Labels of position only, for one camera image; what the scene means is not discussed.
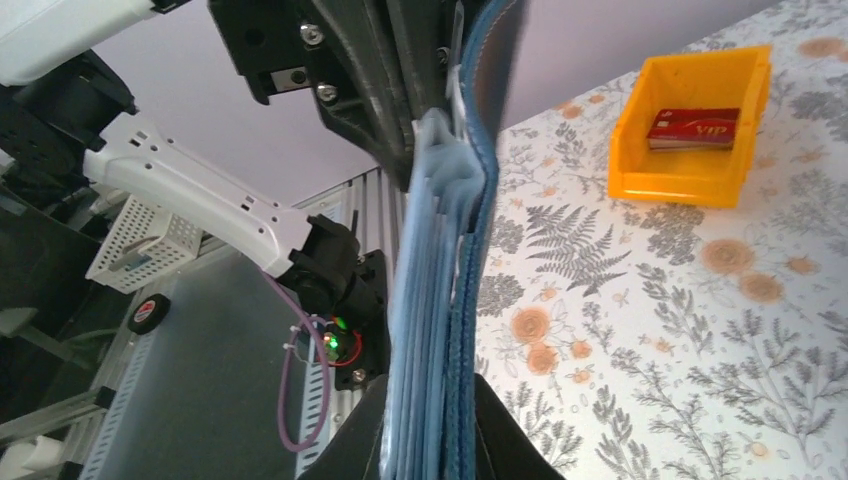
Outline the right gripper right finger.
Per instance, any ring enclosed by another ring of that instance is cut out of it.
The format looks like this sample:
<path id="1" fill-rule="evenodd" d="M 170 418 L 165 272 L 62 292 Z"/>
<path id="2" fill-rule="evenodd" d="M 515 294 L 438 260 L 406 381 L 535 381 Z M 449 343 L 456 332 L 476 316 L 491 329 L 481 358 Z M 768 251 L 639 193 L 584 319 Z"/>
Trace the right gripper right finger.
<path id="1" fill-rule="evenodd" d="M 495 391 L 474 375 L 477 480 L 564 480 L 535 448 Z"/>

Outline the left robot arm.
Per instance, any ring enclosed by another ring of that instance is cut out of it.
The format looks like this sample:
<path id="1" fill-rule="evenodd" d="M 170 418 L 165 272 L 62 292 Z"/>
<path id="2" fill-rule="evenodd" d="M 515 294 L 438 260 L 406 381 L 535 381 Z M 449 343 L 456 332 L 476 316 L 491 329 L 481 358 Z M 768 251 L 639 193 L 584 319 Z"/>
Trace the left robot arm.
<path id="1" fill-rule="evenodd" d="M 401 189 L 414 125 L 446 103 L 449 63 L 479 2 L 212 1 L 253 98 L 309 89 L 323 124 L 368 152 Z M 368 321 L 385 311 L 351 228 L 263 200 L 143 118 L 94 52 L 178 8 L 175 1 L 5 1 L 1 147 L 61 185 L 107 185 L 191 221 L 293 290 L 311 314 Z"/>

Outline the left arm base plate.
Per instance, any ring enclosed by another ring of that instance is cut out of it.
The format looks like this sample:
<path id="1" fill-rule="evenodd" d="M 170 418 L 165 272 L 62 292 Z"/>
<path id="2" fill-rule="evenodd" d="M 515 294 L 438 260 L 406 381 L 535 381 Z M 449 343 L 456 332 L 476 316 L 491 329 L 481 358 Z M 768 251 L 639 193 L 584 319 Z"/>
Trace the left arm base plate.
<path id="1" fill-rule="evenodd" d="M 332 316 L 325 346 L 338 391 L 357 390 L 386 374 L 390 365 L 386 256 L 371 251 L 356 266 L 356 282 Z"/>

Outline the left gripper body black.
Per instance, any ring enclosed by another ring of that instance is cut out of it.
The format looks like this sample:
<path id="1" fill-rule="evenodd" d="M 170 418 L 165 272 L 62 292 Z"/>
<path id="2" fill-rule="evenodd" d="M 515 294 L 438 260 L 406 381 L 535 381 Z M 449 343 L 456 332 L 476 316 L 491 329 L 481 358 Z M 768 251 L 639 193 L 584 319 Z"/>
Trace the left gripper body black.
<path id="1" fill-rule="evenodd" d="M 208 9 L 255 101 L 320 84 L 336 100 L 393 91 L 439 103 L 459 1 L 211 1 Z"/>

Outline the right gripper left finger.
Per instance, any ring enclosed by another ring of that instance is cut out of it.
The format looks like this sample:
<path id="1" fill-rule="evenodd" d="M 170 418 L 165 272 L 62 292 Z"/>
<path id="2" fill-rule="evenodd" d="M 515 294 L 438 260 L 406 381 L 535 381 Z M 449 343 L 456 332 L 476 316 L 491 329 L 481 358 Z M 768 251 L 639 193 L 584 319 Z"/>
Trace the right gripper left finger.
<path id="1" fill-rule="evenodd" d="M 303 480 L 378 480 L 388 375 L 376 377 Z"/>

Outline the blue leather card holder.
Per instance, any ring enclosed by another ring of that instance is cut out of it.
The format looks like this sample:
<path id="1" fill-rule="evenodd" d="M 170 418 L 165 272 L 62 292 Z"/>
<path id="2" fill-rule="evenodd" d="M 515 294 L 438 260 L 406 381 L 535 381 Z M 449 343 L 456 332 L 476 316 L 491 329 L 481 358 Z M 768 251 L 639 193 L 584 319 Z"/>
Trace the blue leather card holder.
<path id="1" fill-rule="evenodd" d="M 396 260 L 377 472 L 382 479 L 471 479 L 475 466 L 477 301 L 499 181 L 496 154 L 523 1 L 490 1 L 459 29 L 446 108 L 415 124 Z"/>

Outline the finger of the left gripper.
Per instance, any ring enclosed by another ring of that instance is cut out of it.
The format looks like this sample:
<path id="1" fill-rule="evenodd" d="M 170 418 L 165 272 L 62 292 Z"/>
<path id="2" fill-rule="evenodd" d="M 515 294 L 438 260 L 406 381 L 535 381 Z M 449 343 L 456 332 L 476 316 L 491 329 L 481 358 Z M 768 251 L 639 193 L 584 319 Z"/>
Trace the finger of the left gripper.
<path id="1" fill-rule="evenodd" d="M 410 185 L 412 122 L 431 102 L 428 1 L 314 1 L 322 39 L 311 79 L 324 125 L 368 152 L 401 191 Z"/>

